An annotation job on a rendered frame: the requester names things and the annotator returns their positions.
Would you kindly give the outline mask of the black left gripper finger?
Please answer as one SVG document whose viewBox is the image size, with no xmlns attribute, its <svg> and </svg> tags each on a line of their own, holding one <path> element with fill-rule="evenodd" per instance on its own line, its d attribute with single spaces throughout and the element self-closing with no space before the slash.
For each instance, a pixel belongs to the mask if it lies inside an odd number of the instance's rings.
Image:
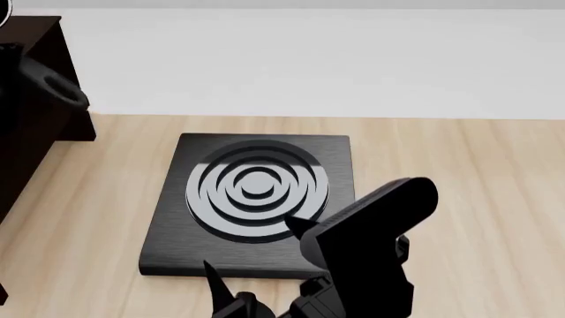
<svg viewBox="0 0 565 318">
<path fill-rule="evenodd" d="M 203 261 L 210 293 L 212 296 L 213 312 L 220 312 L 225 307 L 236 301 L 227 285 L 223 282 L 216 269 Z"/>
</svg>

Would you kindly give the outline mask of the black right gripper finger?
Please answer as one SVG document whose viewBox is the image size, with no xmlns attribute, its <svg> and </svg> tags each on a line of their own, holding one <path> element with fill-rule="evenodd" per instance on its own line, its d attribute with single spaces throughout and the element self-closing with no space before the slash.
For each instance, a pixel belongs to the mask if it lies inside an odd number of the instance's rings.
<svg viewBox="0 0 565 318">
<path fill-rule="evenodd" d="M 286 215 L 284 217 L 284 222 L 286 226 L 289 228 L 292 235 L 297 239 L 301 239 L 306 232 L 308 232 L 317 224 L 319 224 L 318 222 L 313 221 L 311 219 L 303 219 L 291 215 Z"/>
</svg>

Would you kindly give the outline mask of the black electric stove base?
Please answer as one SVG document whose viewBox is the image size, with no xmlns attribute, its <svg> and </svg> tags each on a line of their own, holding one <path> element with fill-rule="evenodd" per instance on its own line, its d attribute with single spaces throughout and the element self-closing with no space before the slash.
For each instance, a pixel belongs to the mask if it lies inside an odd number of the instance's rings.
<svg viewBox="0 0 565 318">
<path fill-rule="evenodd" d="M 185 200 L 190 172 L 216 149 L 244 140 L 289 142 L 313 155 L 329 178 L 328 203 L 316 222 L 355 200 L 350 139 L 312 134 L 181 134 L 139 257 L 146 276 L 203 276 L 208 261 L 224 277 L 305 280 L 320 275 L 300 253 L 298 239 L 237 243 L 213 235 L 192 218 Z"/>
</svg>

